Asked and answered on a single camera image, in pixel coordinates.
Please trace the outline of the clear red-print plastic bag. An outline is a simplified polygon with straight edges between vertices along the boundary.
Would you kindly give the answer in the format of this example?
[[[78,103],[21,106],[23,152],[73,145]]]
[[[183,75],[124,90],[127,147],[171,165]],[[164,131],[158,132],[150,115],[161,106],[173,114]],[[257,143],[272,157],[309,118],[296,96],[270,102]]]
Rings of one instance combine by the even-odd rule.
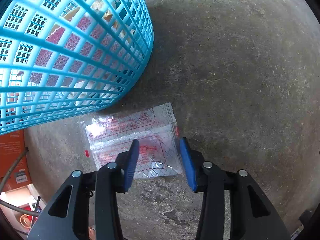
[[[115,161],[139,142],[136,179],[174,176],[183,172],[178,153],[178,127],[172,104],[165,103],[130,115],[92,119],[85,133],[97,168]]]

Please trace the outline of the blue plastic basket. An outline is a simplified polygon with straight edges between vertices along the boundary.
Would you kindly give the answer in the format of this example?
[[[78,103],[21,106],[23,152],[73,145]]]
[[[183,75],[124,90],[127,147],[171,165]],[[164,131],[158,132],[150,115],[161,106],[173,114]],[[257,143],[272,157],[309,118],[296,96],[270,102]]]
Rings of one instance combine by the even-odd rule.
[[[145,0],[1,0],[1,133],[114,105],[153,41]]]

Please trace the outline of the pink knitted cloth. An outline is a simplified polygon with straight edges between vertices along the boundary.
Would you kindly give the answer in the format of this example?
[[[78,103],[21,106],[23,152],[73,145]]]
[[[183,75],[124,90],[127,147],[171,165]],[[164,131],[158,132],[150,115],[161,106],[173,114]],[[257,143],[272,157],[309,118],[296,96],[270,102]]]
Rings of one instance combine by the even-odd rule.
[[[89,17],[89,16],[84,16],[82,17],[82,19],[78,22],[77,27],[83,31],[86,31],[88,29],[88,27],[91,25],[93,21],[93,18]],[[47,41],[48,42],[52,42],[54,44],[57,44],[60,40],[60,38],[62,37],[63,33],[65,32],[65,29],[63,27],[56,27],[55,30],[50,33],[50,35],[47,37]],[[102,37],[104,32],[104,29],[100,26],[100,25],[96,25],[95,28],[92,30],[92,32],[90,33],[90,37],[98,40],[99,38]],[[101,45],[106,48],[109,45],[111,46],[111,51],[115,52],[118,48],[120,48],[120,45],[114,41],[112,42],[112,37],[111,35],[107,34],[104,36],[104,38],[101,40]],[[74,33],[72,33],[66,44],[65,44],[65,48],[70,50],[70,51],[74,51],[75,48],[77,48],[80,45],[80,37]],[[90,42],[86,41],[80,49],[80,55],[82,56],[88,56],[89,54],[92,54],[91,59],[95,62],[100,62],[102,65],[104,66],[109,66],[112,69],[115,69],[118,65],[118,62],[116,60],[111,59],[111,56],[106,54],[105,57],[103,57],[103,51],[101,49],[95,49],[93,50],[93,44],[91,44]],[[47,63],[49,62],[50,58],[51,58],[52,52],[42,49],[40,50],[38,57],[35,61],[35,65],[38,67],[45,67],[47,65]],[[67,61],[69,60],[69,57],[65,56],[65,55],[59,55],[57,60],[55,61],[54,65],[53,65],[53,69],[55,70],[62,70]],[[80,68],[82,67],[83,62],[80,60],[75,60],[72,65],[69,68],[69,72],[70,73],[77,73]],[[103,69],[100,68],[95,68],[93,65],[88,64],[83,70],[82,70],[82,75],[85,76],[89,76],[91,74],[91,72],[94,72],[93,77],[94,78],[99,78],[102,77],[102,79],[106,80],[109,76],[110,73],[105,72]],[[39,84],[41,81],[43,74],[42,73],[36,73],[33,72],[30,75],[30,82],[35,83],[35,84]],[[50,74],[47,80],[46,85],[47,86],[55,86],[57,81],[58,81],[59,77],[57,75],[54,74]]]

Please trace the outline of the orange cardboard box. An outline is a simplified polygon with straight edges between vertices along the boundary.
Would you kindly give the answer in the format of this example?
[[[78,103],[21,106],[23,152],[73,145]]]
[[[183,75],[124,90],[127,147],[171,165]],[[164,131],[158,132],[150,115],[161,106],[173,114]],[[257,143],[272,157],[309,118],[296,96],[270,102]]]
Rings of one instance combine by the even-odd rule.
[[[0,142],[0,172],[2,181],[14,161],[25,150],[24,130],[1,135]],[[3,191],[7,192],[15,190],[29,184],[31,184],[31,177],[28,169],[27,159],[26,156],[24,156],[13,169],[13,172],[7,179],[7,182],[4,184]]]

